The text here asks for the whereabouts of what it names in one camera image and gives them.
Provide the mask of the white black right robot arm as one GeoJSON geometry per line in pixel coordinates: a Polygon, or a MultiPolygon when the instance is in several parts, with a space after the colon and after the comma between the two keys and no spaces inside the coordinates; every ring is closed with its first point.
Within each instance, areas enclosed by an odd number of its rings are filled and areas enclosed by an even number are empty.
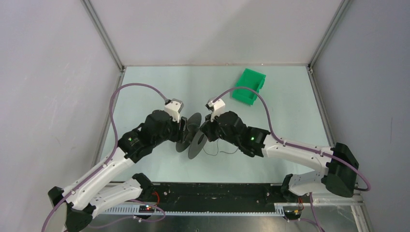
{"type": "Polygon", "coordinates": [[[235,145],[249,157],[277,158],[311,168],[305,174],[285,176],[280,191],[287,202],[308,193],[327,193],[350,198],[354,194],[358,162],[349,148],[279,142],[268,130],[247,126],[234,112],[215,119],[207,115],[200,127],[210,142],[217,139],[235,145]]]}

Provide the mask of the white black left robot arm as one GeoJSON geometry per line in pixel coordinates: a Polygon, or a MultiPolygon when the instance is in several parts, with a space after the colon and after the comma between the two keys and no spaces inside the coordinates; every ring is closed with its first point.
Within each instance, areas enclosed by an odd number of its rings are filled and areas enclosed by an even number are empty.
{"type": "Polygon", "coordinates": [[[86,228],[100,213],[122,202],[148,201],[153,195],[152,182],[143,173],[134,174],[120,186],[103,190],[114,177],[130,168],[165,141],[183,142],[187,136],[187,118],[174,118],[164,110],[155,110],[137,128],[123,134],[113,153],[100,161],[79,180],[65,188],[53,187],[48,197],[57,217],[68,232],[86,228]]]}

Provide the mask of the black cable spool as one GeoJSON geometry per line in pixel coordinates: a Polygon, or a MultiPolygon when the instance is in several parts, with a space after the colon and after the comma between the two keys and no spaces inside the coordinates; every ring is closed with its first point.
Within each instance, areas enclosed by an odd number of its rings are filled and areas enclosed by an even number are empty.
{"type": "Polygon", "coordinates": [[[176,152],[182,153],[188,150],[188,158],[191,160],[202,151],[207,143],[205,134],[200,130],[201,121],[202,115],[199,112],[188,118],[185,140],[181,143],[176,143],[176,152]]]}

